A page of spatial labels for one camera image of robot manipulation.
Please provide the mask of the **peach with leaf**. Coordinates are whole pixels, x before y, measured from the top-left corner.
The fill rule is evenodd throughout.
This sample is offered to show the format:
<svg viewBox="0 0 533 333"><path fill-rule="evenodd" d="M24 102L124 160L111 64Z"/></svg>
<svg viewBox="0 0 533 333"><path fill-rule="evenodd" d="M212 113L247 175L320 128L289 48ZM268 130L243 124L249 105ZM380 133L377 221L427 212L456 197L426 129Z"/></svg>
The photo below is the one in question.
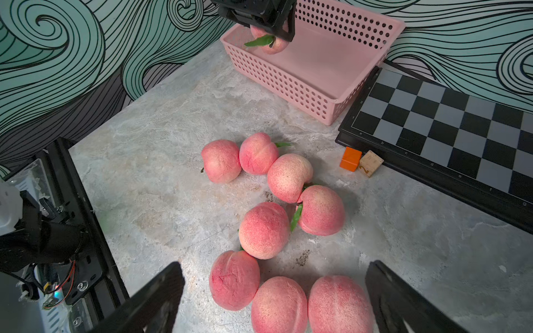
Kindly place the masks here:
<svg viewBox="0 0 533 333"><path fill-rule="evenodd" d="M291 146L288 142L273 142L266 133L255 133L245 139L240 147L240 165L254 176L266 175L279 157L280 147Z"/></svg>
<svg viewBox="0 0 533 333"><path fill-rule="evenodd" d="M316 236L330 236L344 226L346 213L340 196L322 185L307 187L300 195L291 221L291 231L300 226Z"/></svg>

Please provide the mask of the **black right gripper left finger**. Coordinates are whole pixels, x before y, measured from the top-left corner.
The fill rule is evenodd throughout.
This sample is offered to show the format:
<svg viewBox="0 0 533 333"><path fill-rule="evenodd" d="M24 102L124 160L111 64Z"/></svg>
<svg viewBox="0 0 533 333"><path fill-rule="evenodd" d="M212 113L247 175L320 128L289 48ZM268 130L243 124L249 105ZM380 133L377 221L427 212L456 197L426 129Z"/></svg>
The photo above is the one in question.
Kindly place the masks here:
<svg viewBox="0 0 533 333"><path fill-rule="evenodd" d="M172 332L185 278L179 262L170 263L93 332Z"/></svg>

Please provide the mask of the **peach right with leaf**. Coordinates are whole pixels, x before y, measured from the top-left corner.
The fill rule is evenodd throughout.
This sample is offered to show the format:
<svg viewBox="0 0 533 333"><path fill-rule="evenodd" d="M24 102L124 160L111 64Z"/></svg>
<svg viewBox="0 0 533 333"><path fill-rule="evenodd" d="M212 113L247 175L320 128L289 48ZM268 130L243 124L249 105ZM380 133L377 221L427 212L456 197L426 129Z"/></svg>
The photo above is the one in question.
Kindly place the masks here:
<svg viewBox="0 0 533 333"><path fill-rule="evenodd" d="M344 226L346 213L340 196L322 185L307 187L300 195L291 221L291 231L300 226L316 236L330 236Z"/></svg>

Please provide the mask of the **wooden cube block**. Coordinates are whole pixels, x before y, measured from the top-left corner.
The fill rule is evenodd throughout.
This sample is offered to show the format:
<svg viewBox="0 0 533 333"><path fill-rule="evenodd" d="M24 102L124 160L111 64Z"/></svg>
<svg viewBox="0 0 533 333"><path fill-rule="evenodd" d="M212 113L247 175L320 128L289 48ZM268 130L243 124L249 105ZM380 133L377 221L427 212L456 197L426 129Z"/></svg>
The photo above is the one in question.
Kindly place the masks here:
<svg viewBox="0 0 533 333"><path fill-rule="evenodd" d="M371 150L368 150L359 161L359 170L368 178L372 177L384 160Z"/></svg>

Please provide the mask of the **orange cube block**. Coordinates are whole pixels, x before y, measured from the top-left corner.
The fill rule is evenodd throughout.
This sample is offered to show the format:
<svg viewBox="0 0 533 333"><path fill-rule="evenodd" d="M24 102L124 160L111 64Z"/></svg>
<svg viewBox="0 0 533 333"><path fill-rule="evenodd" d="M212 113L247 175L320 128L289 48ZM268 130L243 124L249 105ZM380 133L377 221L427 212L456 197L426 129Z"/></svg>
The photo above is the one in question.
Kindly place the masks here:
<svg viewBox="0 0 533 333"><path fill-rule="evenodd" d="M340 167L347 171L354 172L358 169L361 158L362 151L346 147L340 162Z"/></svg>

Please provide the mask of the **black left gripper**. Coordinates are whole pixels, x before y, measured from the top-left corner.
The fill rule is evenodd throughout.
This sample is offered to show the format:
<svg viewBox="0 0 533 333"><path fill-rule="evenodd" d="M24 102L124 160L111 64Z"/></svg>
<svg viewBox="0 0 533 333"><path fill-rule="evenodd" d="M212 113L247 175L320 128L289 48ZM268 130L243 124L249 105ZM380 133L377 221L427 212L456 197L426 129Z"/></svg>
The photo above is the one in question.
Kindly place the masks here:
<svg viewBox="0 0 533 333"><path fill-rule="evenodd" d="M284 41L295 36L296 0L213 0L218 14L245 27L255 26Z"/></svg>

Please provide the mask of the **peach with leaf back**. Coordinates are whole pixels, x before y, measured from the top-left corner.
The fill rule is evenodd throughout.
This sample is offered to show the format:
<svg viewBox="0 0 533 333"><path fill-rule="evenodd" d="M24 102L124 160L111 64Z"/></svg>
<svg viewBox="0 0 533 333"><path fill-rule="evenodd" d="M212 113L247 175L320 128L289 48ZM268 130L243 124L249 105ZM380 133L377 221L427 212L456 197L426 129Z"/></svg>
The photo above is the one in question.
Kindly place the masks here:
<svg viewBox="0 0 533 333"><path fill-rule="evenodd" d="M280 147L291 146L288 142L273 142L266 133L255 133L245 139L240 147L240 165L254 176L266 175L279 157Z"/></svg>

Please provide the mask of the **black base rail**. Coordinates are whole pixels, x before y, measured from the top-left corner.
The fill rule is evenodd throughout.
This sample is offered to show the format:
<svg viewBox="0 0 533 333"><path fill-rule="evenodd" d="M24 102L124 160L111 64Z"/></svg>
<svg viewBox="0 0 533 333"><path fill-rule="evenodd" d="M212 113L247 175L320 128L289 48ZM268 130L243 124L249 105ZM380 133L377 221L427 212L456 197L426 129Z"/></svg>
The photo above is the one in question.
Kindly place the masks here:
<svg viewBox="0 0 533 333"><path fill-rule="evenodd" d="M97 326L129 299L69 149L59 138L1 179L1 272L45 310L81 307Z"/></svg>

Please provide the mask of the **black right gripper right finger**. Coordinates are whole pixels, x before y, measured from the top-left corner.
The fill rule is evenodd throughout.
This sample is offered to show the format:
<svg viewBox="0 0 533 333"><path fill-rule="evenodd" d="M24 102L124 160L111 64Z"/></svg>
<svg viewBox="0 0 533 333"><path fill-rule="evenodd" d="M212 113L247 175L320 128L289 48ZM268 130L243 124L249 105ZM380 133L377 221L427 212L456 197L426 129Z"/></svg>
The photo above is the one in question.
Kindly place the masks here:
<svg viewBox="0 0 533 333"><path fill-rule="evenodd" d="M465 332L380 260L369 264L365 285L380 332Z"/></svg>

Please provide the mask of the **black folding chess board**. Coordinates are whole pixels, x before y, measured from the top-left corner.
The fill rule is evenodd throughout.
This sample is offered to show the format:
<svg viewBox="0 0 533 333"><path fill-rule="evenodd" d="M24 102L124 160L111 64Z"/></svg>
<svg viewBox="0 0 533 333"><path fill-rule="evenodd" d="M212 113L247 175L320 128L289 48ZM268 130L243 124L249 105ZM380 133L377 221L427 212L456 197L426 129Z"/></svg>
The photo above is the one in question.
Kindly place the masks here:
<svg viewBox="0 0 533 333"><path fill-rule="evenodd" d="M375 68L337 143L532 231L532 114Z"/></svg>

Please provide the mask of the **peach centre pale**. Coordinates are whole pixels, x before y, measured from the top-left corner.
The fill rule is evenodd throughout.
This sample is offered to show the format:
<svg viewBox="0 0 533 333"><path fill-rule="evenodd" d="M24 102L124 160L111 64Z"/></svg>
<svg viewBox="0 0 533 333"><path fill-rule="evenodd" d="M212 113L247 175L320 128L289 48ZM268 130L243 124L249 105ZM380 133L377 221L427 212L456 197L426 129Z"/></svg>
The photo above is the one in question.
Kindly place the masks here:
<svg viewBox="0 0 533 333"><path fill-rule="evenodd" d="M305 183L312 180L313 168L302 155L289 153L280 156L267 174L272 194L286 203L296 203Z"/></svg>

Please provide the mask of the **peach front left cracked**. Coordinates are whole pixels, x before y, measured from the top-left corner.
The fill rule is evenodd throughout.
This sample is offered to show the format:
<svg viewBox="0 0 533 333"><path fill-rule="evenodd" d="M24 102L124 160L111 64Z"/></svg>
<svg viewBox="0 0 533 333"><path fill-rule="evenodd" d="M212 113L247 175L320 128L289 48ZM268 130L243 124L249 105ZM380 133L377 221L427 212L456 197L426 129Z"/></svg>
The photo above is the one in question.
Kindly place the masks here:
<svg viewBox="0 0 533 333"><path fill-rule="evenodd" d="M260 285L257 259L245 251L226 251L212 265L209 287L220 307L239 311L248 306Z"/></svg>

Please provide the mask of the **pink perforated plastic basket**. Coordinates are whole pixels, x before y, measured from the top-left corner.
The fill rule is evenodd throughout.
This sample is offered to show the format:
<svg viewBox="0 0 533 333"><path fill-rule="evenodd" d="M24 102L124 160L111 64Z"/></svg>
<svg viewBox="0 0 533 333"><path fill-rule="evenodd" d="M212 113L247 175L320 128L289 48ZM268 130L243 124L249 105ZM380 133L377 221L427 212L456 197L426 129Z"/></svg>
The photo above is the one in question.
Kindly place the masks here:
<svg viewBox="0 0 533 333"><path fill-rule="evenodd" d="M253 36L240 24L221 42L238 72L330 126L406 24L339 1L298 1L295 19L294 39L279 54L246 47Z"/></svg>

